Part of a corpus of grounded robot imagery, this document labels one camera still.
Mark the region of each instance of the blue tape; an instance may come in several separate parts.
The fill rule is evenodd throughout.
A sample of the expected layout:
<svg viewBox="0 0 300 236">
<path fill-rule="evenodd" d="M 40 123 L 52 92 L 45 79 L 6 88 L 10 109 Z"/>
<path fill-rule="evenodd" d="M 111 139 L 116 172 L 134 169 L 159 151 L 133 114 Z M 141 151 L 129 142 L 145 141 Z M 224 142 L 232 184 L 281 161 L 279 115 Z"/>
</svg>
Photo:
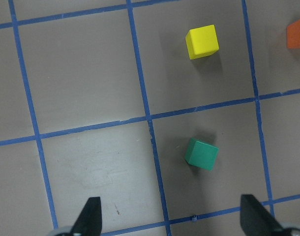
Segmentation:
<svg viewBox="0 0 300 236">
<path fill-rule="evenodd" d="M 279 199 L 274 200 L 273 203 L 274 204 L 284 203 L 284 202 L 289 202 L 289 201 L 298 200 L 298 199 L 300 199 L 300 194 L 289 196 L 289 197 L 284 197 L 284 198 L 279 198 Z"/>
<path fill-rule="evenodd" d="M 116 230 L 116 231 L 112 231 L 112 232 L 102 233 L 101 235 L 102 236 L 122 235 L 122 234 L 126 234 L 126 233 L 140 231 L 140 230 L 147 230 L 147 229 L 157 228 L 157 227 L 161 227 L 161 226 L 165 226 L 165 225 L 166 225 L 165 222 L 158 222 L 158 223 L 153 223 L 153 224 L 148 224 L 148 225 L 141 225 L 141 226 L 132 227 L 132 228 L 123 229 L 123 230 Z"/>
<path fill-rule="evenodd" d="M 17 139 L 8 139 L 8 140 L 0 141 L 0 146 L 10 145 L 10 144 L 19 144 L 19 143 L 24 143 L 24 142 L 33 141 L 33 140 L 35 140 L 35 136 L 27 136 L 27 137 L 22 137 L 22 138 L 17 138 Z"/>
<path fill-rule="evenodd" d="M 160 170 L 159 157 L 158 157 L 158 153 L 157 153 L 154 128 L 153 128 L 153 123 L 152 123 L 152 119 L 151 119 L 151 115 L 150 115 L 144 74 L 142 71 L 141 58 L 140 58 L 137 33 L 136 33 L 136 26 L 135 26 L 135 20 L 134 20 L 134 15 L 133 15 L 133 8 L 132 8 L 132 4 L 131 4 L 130 0 L 126 0 L 126 3 L 127 3 L 127 11 L 128 11 L 129 24 L 130 24 L 130 30 L 131 30 L 131 37 L 132 37 L 132 41 L 133 41 L 133 47 L 134 47 L 135 58 L 136 58 L 137 71 L 138 71 L 138 76 L 139 76 L 141 95 L 142 95 L 142 99 L 143 99 L 143 103 L 144 103 L 145 114 L 146 114 L 146 118 L 148 121 L 149 131 L 150 131 L 150 135 L 151 135 L 152 151 L 153 151 L 155 171 L 156 171 L 156 175 L 157 175 L 159 191 L 160 191 L 160 196 L 161 196 L 163 217 L 164 217 L 164 221 L 167 222 L 167 221 L 169 221 L 169 215 L 168 215 L 168 210 L 167 210 L 167 206 L 166 206 L 163 181 L 162 181 L 162 175 L 161 175 L 161 170 Z M 171 236 L 170 225 L 166 225 L 165 228 L 166 228 L 167 236 Z"/>
<path fill-rule="evenodd" d="M 41 168 L 42 168 L 44 183 L 45 183 L 45 187 L 46 187 L 46 193 L 47 193 L 48 203 L 49 203 L 49 207 L 50 207 L 52 222 L 53 222 L 54 228 L 57 228 L 58 223 L 57 223 L 57 218 L 56 218 L 56 213 L 55 213 L 54 201 L 53 201 L 53 196 L 52 196 L 50 183 L 49 183 L 49 179 L 48 179 L 42 142 L 41 142 L 41 139 L 39 136 L 39 130 L 38 130 L 38 125 L 37 125 L 37 121 L 36 121 L 36 115 L 35 115 L 35 111 L 34 111 L 31 90 L 30 90 L 30 86 L 29 86 L 26 66 L 25 66 L 23 52 L 22 52 L 22 48 L 21 48 L 21 41 L 20 41 L 20 36 L 19 36 L 16 12 L 15 12 L 15 8 L 14 8 L 13 0 L 8 0 L 8 3 L 9 3 L 9 9 L 10 9 L 10 13 L 11 13 L 13 32 L 14 32 L 14 37 L 15 37 L 15 42 L 16 42 L 16 47 L 17 47 L 17 54 L 18 54 L 24 89 L 25 89 L 26 96 L 27 96 L 30 116 L 31 116 L 32 125 L 33 125 L 33 129 L 34 129 L 34 134 L 35 134 L 35 140 L 36 140 L 36 144 L 37 144 L 37 148 L 38 148 L 38 152 L 39 152 Z"/>
<path fill-rule="evenodd" d="M 260 100 L 265 100 L 265 99 L 289 96 L 289 95 L 299 94 L 299 93 L 300 93 L 300 88 L 289 90 L 289 91 L 286 91 L 286 92 L 275 92 L 275 93 L 269 93 L 269 94 L 266 94 L 266 95 L 260 95 L 259 99 Z"/>
<path fill-rule="evenodd" d="M 200 112 L 200 111 L 205 111 L 205 110 L 210 110 L 210 109 L 215 109 L 215 108 L 220 108 L 220 107 L 250 103 L 250 102 L 254 102 L 254 101 L 255 101 L 255 98 L 251 97 L 251 98 L 245 98 L 245 99 L 239 99 L 239 100 L 219 102 L 219 103 L 204 105 L 204 106 L 200 106 L 200 107 L 192 107 L 192 108 L 182 109 L 182 110 L 178 110 L 178 111 L 164 112 L 164 113 L 152 115 L 151 117 L 152 117 L 152 119 L 172 117 L 172 116 L 178 116 L 178 115 L 183 115 L 183 114 L 193 113 L 193 112 Z"/>
<path fill-rule="evenodd" d="M 91 15 L 96 13 L 102 13 L 102 12 L 108 12 L 108 11 L 117 11 L 117 10 L 123 10 L 126 9 L 126 5 L 116 5 L 116 6 L 107 6 L 107 7 L 101 7 L 101 8 L 95 8 L 95 9 L 89 9 L 89 10 L 83 10 L 83 11 L 75 11 L 75 12 L 68 12 L 63 14 L 57 14 L 52 16 L 45 16 L 45 17 L 38 17 L 28 20 L 21 20 L 18 22 L 18 25 L 28 25 L 28 24 L 35 24 L 40 22 L 46 22 L 46 21 L 53 21 L 53 20 L 61 20 L 66 19 L 70 17 L 76 17 L 76 16 L 84 16 L 84 15 Z"/>
<path fill-rule="evenodd" d="M 243 16 L 244 16 L 244 25 L 245 25 L 245 33 L 246 33 L 246 40 L 247 40 L 249 64 L 250 64 L 250 70 L 251 70 L 251 76 L 252 76 L 252 82 L 253 82 L 253 90 L 254 90 L 254 96 L 256 98 L 256 101 L 255 101 L 256 118 L 257 118 L 259 140 L 260 140 L 263 166 L 264 166 L 264 172 L 265 172 L 266 189 L 267 189 L 267 194 L 268 194 L 268 200 L 270 201 L 270 213 L 274 216 L 274 209 L 273 209 L 273 203 L 272 203 L 272 190 L 271 190 L 271 184 L 270 184 L 270 175 L 269 175 L 269 167 L 268 167 L 266 147 L 265 147 L 265 139 L 264 139 L 264 134 L 263 134 L 263 129 L 262 129 L 262 117 L 261 117 L 261 112 L 260 112 L 260 101 L 259 101 L 259 93 L 258 93 L 258 87 L 257 87 L 257 81 L 256 81 L 255 63 L 254 63 L 254 56 L 253 56 L 253 50 L 252 50 L 252 40 L 251 40 L 251 35 L 250 35 L 247 6 L 246 6 L 245 0 L 241 0 L 241 2 L 242 2 L 242 9 L 243 9 Z"/>
<path fill-rule="evenodd" d="M 103 128 L 108 128 L 108 127 L 113 127 L 113 126 L 118 126 L 118 125 L 137 123 L 137 122 L 146 121 L 146 120 L 147 120 L 146 117 L 136 117 L 136 118 L 132 118 L 132 119 L 128 119 L 128 120 L 122 120 L 122 121 L 118 120 L 118 121 L 112 121 L 112 122 L 107 122 L 107 123 L 88 125 L 88 126 L 83 126 L 83 127 L 79 127 L 79 128 L 72 128 L 72 129 L 66 129 L 66 130 L 61 130 L 61 131 L 56 131 L 56 132 L 51 132 L 51 133 L 46 133 L 46 134 L 40 134 L 40 138 L 47 139 L 47 138 L 61 136 L 61 135 L 79 133 L 79 132 L 83 132 L 83 131 L 87 131 L 87 130 L 103 129 Z"/>
<path fill-rule="evenodd" d="M 0 29 L 10 28 L 10 27 L 12 27 L 11 22 L 0 24 Z"/>
<path fill-rule="evenodd" d="M 149 0 L 149 1 L 140 1 L 132 3 L 132 7 L 140 7 L 140 6 L 149 6 L 158 3 L 171 2 L 171 1 L 180 1 L 180 0 Z"/>
</svg>

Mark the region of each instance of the green cube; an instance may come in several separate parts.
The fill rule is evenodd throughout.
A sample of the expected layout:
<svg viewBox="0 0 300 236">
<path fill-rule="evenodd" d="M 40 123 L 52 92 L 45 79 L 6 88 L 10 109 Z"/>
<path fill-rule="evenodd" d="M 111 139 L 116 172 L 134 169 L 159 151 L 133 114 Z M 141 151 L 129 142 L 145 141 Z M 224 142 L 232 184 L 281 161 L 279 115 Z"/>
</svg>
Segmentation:
<svg viewBox="0 0 300 236">
<path fill-rule="evenodd" d="M 219 149 L 198 139 L 191 138 L 185 155 L 188 164 L 211 171 Z"/>
</svg>

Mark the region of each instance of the grid line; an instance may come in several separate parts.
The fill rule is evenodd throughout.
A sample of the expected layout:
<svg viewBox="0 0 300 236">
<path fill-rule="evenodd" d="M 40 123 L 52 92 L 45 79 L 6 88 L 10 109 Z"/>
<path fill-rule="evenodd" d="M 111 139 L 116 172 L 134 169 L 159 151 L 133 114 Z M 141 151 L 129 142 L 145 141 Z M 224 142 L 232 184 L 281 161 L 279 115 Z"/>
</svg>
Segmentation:
<svg viewBox="0 0 300 236">
<path fill-rule="evenodd" d="M 135 20 L 134 20 L 134 15 L 133 15 L 133 8 L 131 6 L 130 0 L 126 0 L 126 4 L 127 4 L 128 17 L 129 17 L 132 43 L 133 43 L 134 52 L 135 52 L 135 59 L 136 59 L 141 95 L 142 95 L 142 100 L 143 100 L 143 104 L 144 104 L 144 108 L 145 108 L 145 114 L 146 114 L 146 118 L 147 118 L 147 122 L 148 122 L 149 132 L 151 135 L 152 152 L 153 152 L 155 171 L 156 171 L 158 187 L 159 187 L 159 192 L 160 192 L 160 197 L 161 197 L 163 217 L 164 217 L 164 221 L 167 222 L 167 221 L 169 221 L 169 214 L 168 214 L 168 209 L 166 206 L 163 180 L 162 180 L 161 169 L 160 169 L 160 161 L 159 161 L 159 156 L 158 156 L 157 147 L 156 147 L 154 127 L 153 127 L 153 122 L 152 122 L 152 118 L 150 115 L 150 108 L 149 108 L 149 103 L 148 103 L 146 85 L 145 85 L 144 74 L 143 74 L 143 70 L 142 70 L 141 58 L 140 58 L 140 53 L 139 53 L 139 46 L 138 46 Z M 171 234 L 171 228 L 170 228 L 169 224 L 167 224 L 165 226 L 165 229 L 166 229 L 167 236 L 171 236 L 172 234 Z"/>
<path fill-rule="evenodd" d="M 276 93 L 259 95 L 259 100 L 267 100 L 267 99 L 283 97 L 283 96 L 290 96 L 290 95 L 295 95 L 295 94 L 300 94 L 300 88 L 289 90 L 286 92 L 276 92 Z M 198 107 L 186 108 L 186 109 L 182 109 L 182 110 L 153 114 L 153 115 L 151 115 L 151 118 L 152 119 L 160 119 L 160 118 L 166 118 L 166 117 L 173 117 L 173 116 L 179 116 L 179 115 L 184 115 L 184 114 L 189 114 L 189 113 L 195 113 L 195 112 L 201 112 L 201 111 L 205 111 L 205 110 L 221 108 L 221 107 L 225 107 L 225 106 L 234 106 L 234 105 L 238 105 L 238 104 L 251 103 L 254 101 L 255 101 L 254 97 L 243 98 L 243 99 L 239 99 L 239 100 L 224 101 L 224 102 L 219 102 L 219 103 L 202 105 L 202 106 L 198 106 Z M 47 139 L 47 138 L 61 136 L 61 135 L 79 133 L 79 132 L 83 132 L 83 131 L 87 131 L 87 130 L 108 128 L 108 127 L 136 123 L 136 122 L 141 122 L 141 121 L 146 121 L 146 120 L 147 120 L 146 117 L 136 117 L 136 118 L 130 118 L 127 120 L 116 120 L 116 121 L 93 124 L 93 125 L 88 125 L 88 126 L 81 126 L 81 127 L 76 127 L 76 128 L 66 129 L 66 130 L 58 130 L 58 131 L 54 131 L 54 132 L 50 132 L 50 133 L 43 133 L 43 134 L 40 134 L 40 138 Z M 18 144 L 18 143 L 23 143 L 23 142 L 27 142 L 27 141 L 33 141 L 33 140 L 35 140 L 35 136 L 26 136 L 26 137 L 14 138 L 14 139 L 9 139 L 9 140 L 1 140 L 0 146 L 10 145 L 10 144 Z"/>
<path fill-rule="evenodd" d="M 170 1 L 179 1 L 179 0 L 148 0 L 148 1 L 131 3 L 131 6 L 132 7 L 141 7 L 141 6 L 154 5 L 154 4 L 170 2 Z M 94 9 L 87 9 L 87 10 L 81 10 L 81 11 L 55 14 L 55 15 L 50 15 L 50 16 L 36 17 L 36 18 L 31 18 L 31 19 L 26 19 L 26 20 L 20 20 L 20 21 L 17 21 L 17 23 L 19 26 L 22 26 L 22 25 L 35 24 L 35 23 L 41 23 L 41 22 L 46 22 L 46 21 L 61 20 L 61 19 L 66 19 L 66 18 L 70 18 L 70 17 L 97 14 L 97 13 L 108 12 L 108 11 L 118 11 L 118 10 L 123 10 L 126 8 L 127 8 L 126 4 L 120 4 L 120 5 L 114 5 L 114 6 L 106 6 L 106 7 L 94 8 Z M 0 29 L 10 28 L 10 27 L 12 27 L 11 22 L 0 24 Z"/>
<path fill-rule="evenodd" d="M 300 199 L 300 194 L 275 199 L 275 200 L 273 200 L 273 203 L 279 204 L 279 203 L 290 202 L 290 201 L 298 200 L 298 199 Z M 261 202 L 261 204 L 263 206 L 269 206 L 271 204 L 271 202 L 264 201 L 264 202 Z M 218 210 L 218 211 L 214 211 L 214 212 L 210 212 L 210 213 L 197 215 L 197 220 L 208 219 L 208 218 L 217 217 L 217 216 L 221 216 L 221 215 L 227 215 L 227 214 L 231 214 L 231 213 L 235 213 L 235 212 L 239 212 L 239 211 L 240 211 L 239 206 L 224 209 L 224 210 Z M 131 232 L 135 232 L 135 231 L 157 228 L 157 227 L 165 226 L 166 224 L 174 225 L 174 224 L 185 223 L 185 222 L 189 222 L 189 221 L 191 221 L 191 216 L 169 220 L 168 222 L 163 221 L 163 222 L 141 225 L 141 226 L 122 229 L 122 230 L 111 231 L 111 232 L 107 232 L 107 233 L 102 233 L 101 235 L 102 236 L 122 235 L 122 234 L 131 233 Z"/>
<path fill-rule="evenodd" d="M 300 194 L 298 194 L 298 195 L 293 195 L 293 196 L 273 200 L 271 186 L 270 186 L 270 178 L 269 178 L 269 167 L 268 167 L 268 163 L 267 163 L 267 155 L 266 155 L 266 149 L 265 149 L 265 140 L 264 140 L 264 135 L 263 135 L 263 131 L 262 131 L 261 113 L 260 113 L 260 100 L 266 100 L 266 99 L 272 99 L 272 98 L 281 97 L 281 96 L 299 94 L 300 88 L 289 90 L 286 92 L 276 92 L 276 93 L 270 93 L 270 94 L 266 94 L 266 95 L 259 95 L 258 88 L 257 88 L 257 82 L 256 82 L 256 75 L 255 75 L 254 58 L 253 58 L 253 54 L 252 54 L 249 21 L 248 21 L 248 15 L 247 15 L 247 6 L 246 6 L 245 0 L 241 0 L 241 2 L 242 2 L 242 9 L 243 9 L 243 15 L 244 15 L 245 32 L 246 32 L 246 39 L 247 39 L 247 45 L 248 45 L 251 75 L 252 75 L 252 82 L 253 82 L 253 89 L 254 89 L 255 97 L 227 101 L 227 102 L 220 102 L 220 103 L 209 104 L 209 105 L 204 105 L 204 106 L 200 106 L 200 107 L 188 108 L 188 109 L 172 111 L 172 112 L 165 112 L 165 113 L 160 113 L 160 114 L 155 114 L 155 115 L 150 114 L 148 98 L 147 98 L 147 93 L 146 93 L 146 87 L 145 87 L 145 82 L 144 82 L 143 73 L 142 73 L 141 59 L 140 59 L 140 54 L 139 54 L 139 49 L 138 49 L 137 34 L 136 34 L 134 18 L 133 18 L 133 8 L 162 3 L 162 2 L 178 1 L 178 0 L 149 0 L 149 1 L 136 2 L 136 3 L 131 3 L 130 0 L 126 0 L 126 1 L 127 1 L 127 5 L 123 4 L 123 5 L 102 7 L 102 8 L 89 9 L 89 10 L 84 10 L 84 11 L 77 11 L 77 12 L 52 15 L 52 16 L 47 16 L 47 17 L 40 17 L 40 18 L 34 18 L 34 19 L 29 19 L 29 20 L 17 21 L 13 0 L 8 0 L 12 22 L 0 24 L 0 29 L 13 27 L 20 69 L 21 69 L 24 88 L 25 88 L 25 92 L 26 92 L 26 96 L 27 96 L 32 125 L 33 125 L 33 129 L 34 129 L 34 133 L 35 133 L 34 136 L 27 136 L 27 137 L 21 137 L 21 138 L 16 138 L 16 139 L 0 141 L 0 146 L 28 142 L 28 141 L 36 141 L 39 155 L 40 155 L 40 162 L 41 162 L 41 167 L 42 167 L 42 172 L 43 172 L 43 177 L 44 177 L 44 182 L 45 182 L 45 186 L 46 186 L 46 192 L 47 192 L 47 196 L 48 196 L 48 201 L 49 201 L 49 206 L 50 206 L 50 210 L 51 210 L 51 216 L 52 216 L 52 222 L 53 222 L 54 228 L 56 228 L 58 226 L 58 224 L 57 224 L 57 219 L 56 219 L 56 214 L 55 214 L 52 193 L 51 193 L 51 189 L 50 189 L 50 185 L 49 185 L 48 173 L 47 173 L 47 169 L 46 169 L 45 157 L 44 157 L 44 153 L 43 153 L 41 139 L 60 136 L 60 135 L 67 135 L 67 134 L 82 132 L 82 131 L 86 131 L 86 130 L 101 129 L 101 128 L 112 127 L 112 126 L 117 126 L 117 125 L 147 121 L 148 125 L 149 125 L 149 129 L 150 129 L 150 134 L 152 137 L 151 144 L 152 144 L 152 148 L 153 148 L 156 171 L 157 171 L 157 175 L 158 175 L 159 189 L 160 190 L 162 189 L 163 194 L 164 194 L 163 181 L 162 181 L 162 176 L 161 176 L 161 172 L 160 172 L 158 154 L 157 154 L 157 150 L 156 150 L 156 142 L 155 142 L 154 128 L 153 128 L 152 120 L 159 119 L 159 118 L 165 118 L 165 117 L 172 117 L 172 116 L 177 116 L 177 115 L 182 115 L 182 114 L 187 114 L 187 113 L 200 112 L 200 111 L 214 109 L 214 108 L 220 108 L 220 107 L 224 107 L 224 106 L 233 106 L 233 105 L 237 105 L 237 104 L 250 103 L 250 102 L 255 102 L 255 105 L 256 105 L 256 118 L 257 118 L 257 122 L 258 122 L 258 130 L 259 130 L 259 136 L 260 136 L 260 142 L 261 142 L 263 165 L 264 165 L 264 170 L 265 170 L 265 180 L 266 180 L 267 192 L 268 192 L 268 196 L 269 196 L 269 200 L 266 202 L 263 202 L 263 205 L 265 205 L 265 206 L 269 205 L 271 213 L 274 214 L 273 204 L 278 204 L 278 203 L 283 203 L 283 202 L 300 199 Z M 131 31 L 132 31 L 131 33 L 132 33 L 132 39 L 133 39 L 133 44 L 134 44 L 134 49 L 135 49 L 136 63 L 137 63 L 137 67 L 138 67 L 138 75 L 139 75 L 140 87 L 141 87 L 142 95 L 143 95 L 143 102 L 144 102 L 146 116 L 132 118 L 132 119 L 124 120 L 124 121 L 112 121 L 112 122 L 107 122 L 107 123 L 102 123 L 102 124 L 67 129 L 67 130 L 62 130 L 62 131 L 46 133 L 46 134 L 40 134 L 39 130 L 38 130 L 33 101 L 32 101 L 32 97 L 31 97 L 31 93 L 30 93 L 30 87 L 29 87 L 28 77 L 27 77 L 25 63 L 24 63 L 24 57 L 23 57 L 22 48 L 21 48 L 18 26 L 26 25 L 26 24 L 35 24 L 35 23 L 51 21 L 51 20 L 64 19 L 64 18 L 69 18 L 69 17 L 76 17 L 76 16 L 81 16 L 81 15 L 96 14 L 96 13 L 101 13 L 101 12 L 106 12 L 106 11 L 115 11 L 115 10 L 121 10 L 121 9 L 126 9 L 126 8 L 128 10 L 129 21 L 130 21 L 130 26 L 131 26 Z M 148 225 L 144 225 L 144 226 L 137 226 L 137 227 L 133 227 L 133 228 L 129 228 L 129 229 L 103 233 L 102 235 L 104 235 L 104 236 L 119 235 L 119 234 L 124 234 L 124 233 L 128 233 L 128 232 L 134 232 L 134 231 L 150 229 L 150 228 L 155 228 L 155 227 L 161 227 L 161 226 L 168 226 L 168 228 L 169 228 L 170 224 L 177 224 L 177 223 L 181 223 L 181 222 L 190 221 L 190 217 L 169 220 L 168 214 L 167 214 L 165 196 L 163 195 L 163 197 L 164 197 L 164 202 L 162 202 L 162 208 L 163 208 L 163 212 L 166 212 L 166 213 L 164 213 L 164 222 L 158 222 L 158 223 L 148 224 Z M 206 213 L 206 214 L 199 215 L 198 219 L 205 219 L 205 218 L 210 218 L 210 217 L 214 217 L 214 216 L 218 216 L 218 215 L 229 214 L 232 212 L 237 212 L 239 210 L 240 210 L 239 207 L 235 207 L 235 208 L 225 209 L 225 210 L 221 210 L 221 211 Z"/>
<path fill-rule="evenodd" d="M 53 201 L 52 191 L 51 191 L 51 187 L 50 187 L 50 183 L 49 183 L 49 179 L 48 179 L 48 173 L 47 173 L 47 169 L 46 169 L 42 141 L 40 138 L 40 133 L 39 133 L 38 125 L 37 125 L 31 90 L 30 90 L 30 86 L 29 86 L 26 66 L 25 66 L 23 52 L 22 52 L 22 48 L 21 48 L 19 28 L 18 28 L 18 22 L 17 22 L 16 11 L 14 8 L 13 0 L 8 0 L 8 4 L 9 4 L 9 10 L 11 13 L 12 27 L 13 27 L 13 33 L 14 33 L 14 38 L 15 38 L 15 43 L 16 43 L 16 48 L 17 48 L 17 54 L 18 54 L 18 59 L 19 59 L 19 64 L 20 64 L 22 80 L 23 80 L 23 84 L 24 84 L 24 89 L 25 89 L 27 102 L 28 102 L 28 106 L 29 106 L 29 111 L 30 111 L 30 117 L 31 117 L 35 140 L 36 140 L 37 149 L 38 149 L 38 153 L 39 153 L 41 169 L 42 169 L 42 173 L 43 173 L 43 179 L 44 179 L 47 199 L 48 199 L 48 203 L 49 203 L 51 218 L 52 218 L 54 228 L 57 228 L 58 224 L 57 224 L 57 218 L 56 218 L 56 213 L 55 213 L 54 201 Z"/>
<path fill-rule="evenodd" d="M 250 69 L 251 69 L 253 90 L 254 90 L 254 96 L 255 96 L 256 119 L 257 119 L 260 147 L 261 147 L 261 152 L 262 152 L 266 189 L 267 189 L 268 200 L 272 201 L 272 189 L 271 189 L 271 184 L 270 184 L 270 174 L 269 174 L 268 160 L 267 160 L 266 147 L 265 147 L 265 138 L 264 138 L 264 133 L 263 133 L 263 128 L 262 128 L 260 99 L 259 99 L 257 80 L 256 80 L 255 62 L 254 62 L 254 56 L 253 56 L 252 39 L 251 39 L 251 35 L 250 35 L 247 6 L 246 6 L 245 0 L 241 0 L 241 2 L 242 2 L 242 9 L 243 9 L 243 16 L 244 16 L 244 25 L 245 25 L 247 48 L 248 48 L 249 64 L 250 64 Z M 270 213 L 274 216 L 273 203 L 270 204 Z"/>
</svg>

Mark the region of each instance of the orange cube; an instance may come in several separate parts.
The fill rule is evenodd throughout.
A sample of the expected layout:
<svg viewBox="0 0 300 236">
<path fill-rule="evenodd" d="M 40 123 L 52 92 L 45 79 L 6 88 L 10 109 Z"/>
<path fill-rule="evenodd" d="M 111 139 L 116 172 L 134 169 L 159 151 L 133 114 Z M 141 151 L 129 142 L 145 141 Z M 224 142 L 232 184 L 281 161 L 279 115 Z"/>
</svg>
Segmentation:
<svg viewBox="0 0 300 236">
<path fill-rule="evenodd" d="M 287 47 L 300 48 L 300 20 L 287 27 Z"/>
</svg>

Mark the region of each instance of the floor tile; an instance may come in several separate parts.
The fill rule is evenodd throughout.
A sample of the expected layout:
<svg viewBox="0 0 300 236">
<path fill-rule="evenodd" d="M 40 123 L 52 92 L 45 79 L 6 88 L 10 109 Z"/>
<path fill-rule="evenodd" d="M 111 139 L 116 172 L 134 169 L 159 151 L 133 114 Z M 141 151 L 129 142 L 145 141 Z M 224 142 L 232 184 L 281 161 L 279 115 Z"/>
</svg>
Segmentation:
<svg viewBox="0 0 300 236">
<path fill-rule="evenodd" d="M 12 29 L 0 30 L 0 141 L 33 135 Z"/>
<path fill-rule="evenodd" d="M 261 106 L 273 197 L 300 194 L 300 94 Z"/>
<path fill-rule="evenodd" d="M 20 34 L 41 133 L 145 115 L 126 10 Z"/>
<path fill-rule="evenodd" d="M 92 196 L 101 197 L 103 232 L 163 220 L 146 122 L 42 142 L 60 226 Z"/>
<path fill-rule="evenodd" d="M 287 49 L 286 28 L 300 19 L 300 0 L 247 0 L 260 94 L 300 88 L 300 49 Z"/>
<path fill-rule="evenodd" d="M 170 219 L 238 207 L 243 193 L 267 200 L 253 103 L 153 123 Z M 219 148 L 211 172 L 185 161 L 191 137 Z"/>
<path fill-rule="evenodd" d="M 0 235 L 43 236 L 52 229 L 36 143 L 0 147 Z"/>
<path fill-rule="evenodd" d="M 171 226 L 173 236 L 244 236 L 240 227 L 240 213 L 221 215 L 213 218 L 185 222 Z"/>
<path fill-rule="evenodd" d="M 300 199 L 275 204 L 274 213 L 279 222 L 300 226 Z"/>
<path fill-rule="evenodd" d="M 253 96 L 239 0 L 166 2 L 136 7 L 134 17 L 152 114 Z M 212 24 L 220 50 L 190 60 L 187 32 Z"/>
<path fill-rule="evenodd" d="M 18 20 L 126 4 L 125 0 L 14 0 Z"/>
<path fill-rule="evenodd" d="M 148 230 L 122 234 L 122 236 L 166 236 L 165 227 L 157 227 Z"/>
<path fill-rule="evenodd" d="M 0 24 L 11 22 L 8 1 L 0 0 Z"/>
</svg>

